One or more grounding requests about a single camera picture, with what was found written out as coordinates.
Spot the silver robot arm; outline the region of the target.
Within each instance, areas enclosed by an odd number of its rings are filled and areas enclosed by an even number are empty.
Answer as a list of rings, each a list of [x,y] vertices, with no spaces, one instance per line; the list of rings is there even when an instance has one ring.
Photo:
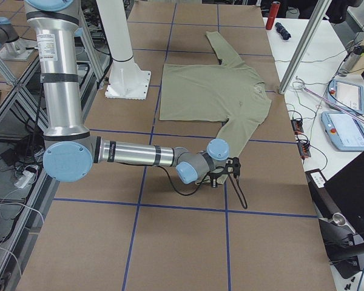
[[[22,39],[8,18],[0,16],[0,58],[26,61],[34,52],[36,41]]]
[[[28,24],[36,32],[41,84],[49,119],[44,132],[44,170],[61,182],[85,177],[99,162],[135,166],[175,167],[185,184],[209,181],[231,167],[229,146],[213,139],[207,148],[191,153],[182,147],[132,144],[92,136],[84,125],[76,64],[75,32],[79,29],[79,1],[26,1]]]

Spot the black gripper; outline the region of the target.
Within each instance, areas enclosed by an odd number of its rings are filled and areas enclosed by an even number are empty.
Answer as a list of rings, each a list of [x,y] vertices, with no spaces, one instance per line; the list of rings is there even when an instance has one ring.
[[[210,186],[217,188],[220,184],[224,184],[228,178],[229,171],[227,167],[217,167],[214,171],[209,173]]]

